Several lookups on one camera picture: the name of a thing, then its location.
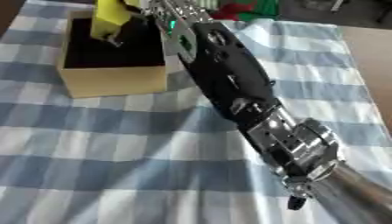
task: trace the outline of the green object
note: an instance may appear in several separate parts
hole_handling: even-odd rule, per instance
[[[255,18],[277,18],[279,13],[278,0],[236,0],[238,4],[252,4],[257,1],[252,12],[240,13],[238,18],[242,21],[250,21]]]
[[[179,38],[179,43],[188,51],[190,52],[192,50],[192,44],[189,42],[189,40],[185,36],[181,36]]]

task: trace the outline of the cardboard box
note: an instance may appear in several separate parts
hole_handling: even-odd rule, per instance
[[[150,24],[142,42],[115,48],[90,38],[92,11],[69,14],[58,70],[73,98],[148,94],[166,90],[159,29]]]

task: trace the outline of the blue and white checkered cloth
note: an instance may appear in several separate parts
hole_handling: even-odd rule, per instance
[[[1,224],[336,223],[317,201],[286,209],[288,193],[175,56],[164,93],[71,99],[54,64],[67,11],[86,8],[28,0],[0,42]],[[336,26],[227,26],[296,118],[331,127],[351,166],[392,186],[389,134]]]

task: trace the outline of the table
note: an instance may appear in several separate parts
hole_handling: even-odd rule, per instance
[[[392,30],[340,28],[362,78],[392,132]]]
[[[335,223],[288,193],[168,51],[168,91],[73,100],[55,62],[65,17],[28,0],[0,43],[0,223]],[[390,186],[386,128],[335,25],[225,22],[297,118],[331,127],[347,162]]]

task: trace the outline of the wooden table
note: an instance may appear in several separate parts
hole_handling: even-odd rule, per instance
[[[389,132],[392,132],[392,30],[341,26]]]

